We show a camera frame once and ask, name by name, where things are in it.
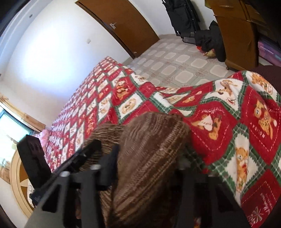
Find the brown knit sun sweater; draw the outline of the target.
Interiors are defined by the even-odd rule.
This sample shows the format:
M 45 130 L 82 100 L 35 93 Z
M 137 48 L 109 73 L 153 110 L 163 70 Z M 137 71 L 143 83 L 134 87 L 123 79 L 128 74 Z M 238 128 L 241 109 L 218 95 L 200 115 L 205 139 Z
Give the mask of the brown knit sun sweater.
M 104 123 L 83 142 L 102 144 L 82 170 L 97 164 L 119 144 L 117 178 L 100 192 L 106 227 L 173 227 L 179 211 L 179 160 L 189 127 L 177 114 L 146 112 L 126 125 Z

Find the black clothes pile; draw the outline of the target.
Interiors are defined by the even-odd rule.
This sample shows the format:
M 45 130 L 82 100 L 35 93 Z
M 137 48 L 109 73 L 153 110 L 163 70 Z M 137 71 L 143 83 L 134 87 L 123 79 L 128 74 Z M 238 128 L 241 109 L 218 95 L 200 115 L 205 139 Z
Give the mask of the black clothes pile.
M 195 45 L 200 46 L 203 52 L 214 50 L 218 61 L 224 62 L 226 60 L 225 47 L 217 22 L 213 20 L 209 29 L 197 31 L 194 38 Z

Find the cream wooden headboard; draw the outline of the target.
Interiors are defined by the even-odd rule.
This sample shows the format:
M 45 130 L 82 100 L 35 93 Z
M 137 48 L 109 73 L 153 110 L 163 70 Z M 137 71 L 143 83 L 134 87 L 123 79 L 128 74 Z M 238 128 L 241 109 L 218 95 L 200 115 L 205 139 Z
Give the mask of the cream wooden headboard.
M 9 178 L 17 204 L 26 217 L 29 218 L 34 211 L 27 197 L 29 180 L 17 150 L 11 161 Z

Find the pink pillow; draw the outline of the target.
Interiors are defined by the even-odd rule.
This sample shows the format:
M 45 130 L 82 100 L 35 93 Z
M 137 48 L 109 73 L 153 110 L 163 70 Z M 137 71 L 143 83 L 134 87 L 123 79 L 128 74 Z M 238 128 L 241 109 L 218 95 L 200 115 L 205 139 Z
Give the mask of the pink pillow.
M 50 135 L 50 130 L 48 130 L 48 129 L 44 129 L 40 133 L 34 133 L 32 135 L 40 140 L 44 153 L 47 152 L 47 144 L 48 144 L 49 135 Z

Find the cream patterned curtain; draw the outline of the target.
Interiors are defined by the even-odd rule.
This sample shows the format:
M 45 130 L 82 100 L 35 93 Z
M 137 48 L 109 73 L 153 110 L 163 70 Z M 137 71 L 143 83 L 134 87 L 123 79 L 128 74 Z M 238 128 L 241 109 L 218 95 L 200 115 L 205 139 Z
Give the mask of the cream patterned curtain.
M 37 132 L 42 132 L 46 125 L 31 117 L 25 112 L 19 110 L 16 106 L 14 106 L 7 97 L 1 94 L 0 97 L 1 107 L 5 109 L 10 115 L 19 120 L 21 123 L 25 124 L 29 128 L 33 129 Z

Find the red patchwork bear bedspread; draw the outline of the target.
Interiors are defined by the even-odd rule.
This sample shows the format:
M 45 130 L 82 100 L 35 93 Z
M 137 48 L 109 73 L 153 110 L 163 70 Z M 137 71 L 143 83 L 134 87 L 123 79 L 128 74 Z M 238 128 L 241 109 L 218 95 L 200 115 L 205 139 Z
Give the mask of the red patchwork bear bedspread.
M 231 189 L 251 227 L 280 225 L 280 89 L 266 74 L 239 71 L 202 85 L 157 87 L 110 57 L 101 60 L 51 126 L 51 170 L 102 123 L 146 112 L 178 114 L 191 129 L 191 160 Z

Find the brown wooden door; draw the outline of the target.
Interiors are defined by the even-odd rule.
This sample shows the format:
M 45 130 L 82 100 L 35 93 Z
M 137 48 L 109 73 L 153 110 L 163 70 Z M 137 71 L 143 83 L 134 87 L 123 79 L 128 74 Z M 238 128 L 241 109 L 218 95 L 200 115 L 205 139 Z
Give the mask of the brown wooden door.
M 76 4 L 102 25 L 133 59 L 159 41 L 150 24 L 129 1 L 81 0 Z

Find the black bag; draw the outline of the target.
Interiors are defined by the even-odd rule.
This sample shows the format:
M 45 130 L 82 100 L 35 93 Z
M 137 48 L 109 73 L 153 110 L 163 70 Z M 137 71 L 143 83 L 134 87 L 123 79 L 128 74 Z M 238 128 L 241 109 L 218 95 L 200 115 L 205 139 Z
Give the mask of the black bag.
M 184 43 L 195 44 L 195 33 L 200 31 L 201 22 L 190 0 L 162 1 L 176 36 Z

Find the brown wooden wardrobe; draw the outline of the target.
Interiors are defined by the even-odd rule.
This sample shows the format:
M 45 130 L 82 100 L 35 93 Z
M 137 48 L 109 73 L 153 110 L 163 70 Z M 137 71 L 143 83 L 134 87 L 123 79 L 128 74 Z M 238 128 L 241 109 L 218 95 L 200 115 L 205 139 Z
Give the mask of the brown wooden wardrobe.
M 228 68 L 250 70 L 259 65 L 259 41 L 280 48 L 280 1 L 206 1 L 224 42 Z

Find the window with dark frame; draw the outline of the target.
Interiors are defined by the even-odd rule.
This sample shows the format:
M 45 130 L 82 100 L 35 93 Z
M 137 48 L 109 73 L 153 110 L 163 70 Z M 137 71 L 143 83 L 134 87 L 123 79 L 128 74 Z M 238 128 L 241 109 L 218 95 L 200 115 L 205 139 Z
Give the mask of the window with dark frame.
M 13 117 L 1 107 L 1 135 L 9 136 L 19 142 L 25 135 L 32 135 L 34 130 Z

